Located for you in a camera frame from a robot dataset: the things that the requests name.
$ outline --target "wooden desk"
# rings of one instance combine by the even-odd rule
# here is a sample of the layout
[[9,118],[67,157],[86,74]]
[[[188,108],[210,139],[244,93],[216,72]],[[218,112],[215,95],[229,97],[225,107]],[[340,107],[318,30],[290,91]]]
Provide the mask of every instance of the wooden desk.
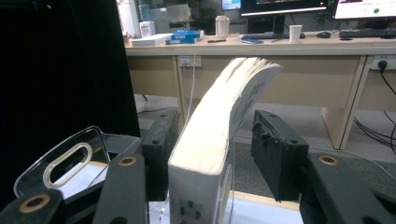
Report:
[[[235,57],[259,56],[284,66],[260,102],[320,106],[334,148],[344,149],[357,109],[396,111],[395,97],[370,70],[375,55],[395,55],[396,40],[360,38],[350,41],[320,39],[305,33],[300,44],[289,40],[264,40],[260,45],[241,43],[240,37],[208,44],[213,36],[193,45],[165,44],[131,47],[126,51],[135,93],[175,96],[185,115],[191,95],[201,99],[227,63]],[[201,56],[202,67],[181,67],[180,56]],[[395,70],[387,71],[396,86]]]

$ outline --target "white cup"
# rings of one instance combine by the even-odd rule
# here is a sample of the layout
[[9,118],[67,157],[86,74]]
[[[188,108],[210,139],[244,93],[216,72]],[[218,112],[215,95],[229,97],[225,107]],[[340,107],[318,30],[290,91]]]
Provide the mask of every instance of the white cup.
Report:
[[303,29],[302,25],[291,25],[289,30],[289,42],[291,44],[298,44],[300,42],[300,34]]

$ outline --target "book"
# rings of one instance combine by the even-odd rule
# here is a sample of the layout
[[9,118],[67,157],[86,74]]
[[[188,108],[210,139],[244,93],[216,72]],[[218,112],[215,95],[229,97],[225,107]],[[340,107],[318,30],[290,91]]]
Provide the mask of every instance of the book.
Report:
[[168,161],[171,223],[219,223],[226,218],[224,195],[231,186],[226,157],[233,137],[282,68],[256,57],[235,58],[207,91]]
[[151,35],[144,38],[132,39],[131,42],[133,47],[156,46],[165,43],[165,40],[171,35],[172,34]]
[[201,38],[167,39],[165,40],[165,44],[195,44],[200,40]]
[[204,30],[177,30],[172,33],[171,39],[202,38],[204,35]]

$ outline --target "desk leg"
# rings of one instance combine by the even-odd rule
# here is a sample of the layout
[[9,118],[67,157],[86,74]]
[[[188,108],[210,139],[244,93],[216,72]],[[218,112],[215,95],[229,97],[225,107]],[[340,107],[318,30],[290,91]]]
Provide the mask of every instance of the desk leg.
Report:
[[323,108],[322,117],[326,123],[332,145],[335,149],[345,149],[350,129],[355,117],[372,57],[361,56],[352,82],[345,108]]

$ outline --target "logo on book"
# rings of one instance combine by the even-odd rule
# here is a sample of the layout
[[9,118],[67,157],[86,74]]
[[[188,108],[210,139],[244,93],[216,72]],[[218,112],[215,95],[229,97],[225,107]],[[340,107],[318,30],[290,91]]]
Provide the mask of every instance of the logo on book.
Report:
[[180,208],[181,216],[188,216],[199,220],[201,218],[203,206],[199,203],[194,203],[193,201],[183,201],[179,200],[178,205]]

